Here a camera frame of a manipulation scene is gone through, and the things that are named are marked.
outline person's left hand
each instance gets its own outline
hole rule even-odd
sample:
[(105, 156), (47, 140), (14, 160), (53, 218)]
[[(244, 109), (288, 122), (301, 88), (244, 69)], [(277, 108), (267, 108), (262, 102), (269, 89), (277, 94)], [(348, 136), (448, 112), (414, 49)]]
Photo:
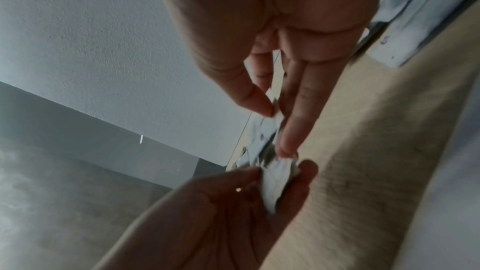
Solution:
[(309, 160), (299, 168), (276, 214), (266, 211), (255, 185), (259, 168), (190, 181), (141, 215), (96, 269), (259, 269), (318, 173)]

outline wooden surface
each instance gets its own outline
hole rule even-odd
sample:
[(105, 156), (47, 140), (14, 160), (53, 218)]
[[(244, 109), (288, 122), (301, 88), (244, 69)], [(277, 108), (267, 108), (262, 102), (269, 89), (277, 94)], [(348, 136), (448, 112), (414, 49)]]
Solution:
[(263, 268), (390, 269), (479, 68), (480, 1), (400, 69), (347, 67), (299, 150), (311, 196)]

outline wooden table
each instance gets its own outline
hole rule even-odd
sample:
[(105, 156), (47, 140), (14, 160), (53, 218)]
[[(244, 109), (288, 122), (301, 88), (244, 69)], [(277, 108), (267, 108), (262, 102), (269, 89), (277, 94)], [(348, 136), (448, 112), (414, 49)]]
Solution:
[(480, 1), (400, 69), (348, 66), (299, 150), (311, 196), (263, 268), (389, 269), (479, 68)]

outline gray floor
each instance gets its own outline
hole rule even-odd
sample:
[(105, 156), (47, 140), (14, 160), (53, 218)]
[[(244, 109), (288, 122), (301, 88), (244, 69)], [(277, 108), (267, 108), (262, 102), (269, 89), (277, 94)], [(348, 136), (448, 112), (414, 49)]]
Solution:
[(0, 137), (0, 269), (89, 269), (169, 191)]

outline hand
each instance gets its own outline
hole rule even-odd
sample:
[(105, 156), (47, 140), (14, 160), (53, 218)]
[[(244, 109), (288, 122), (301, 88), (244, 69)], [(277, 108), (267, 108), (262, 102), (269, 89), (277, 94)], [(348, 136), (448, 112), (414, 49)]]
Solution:
[(96, 269), (259, 269), (302, 208), (317, 175), (312, 161), (299, 167), (276, 214), (267, 213), (255, 185), (259, 168), (187, 183), (141, 215)]
[[(272, 51), (285, 71), (287, 117), (276, 153), (292, 156), (312, 130), (379, 0), (165, 0), (196, 65), (238, 105), (266, 117)], [(248, 58), (252, 79), (244, 66)]]

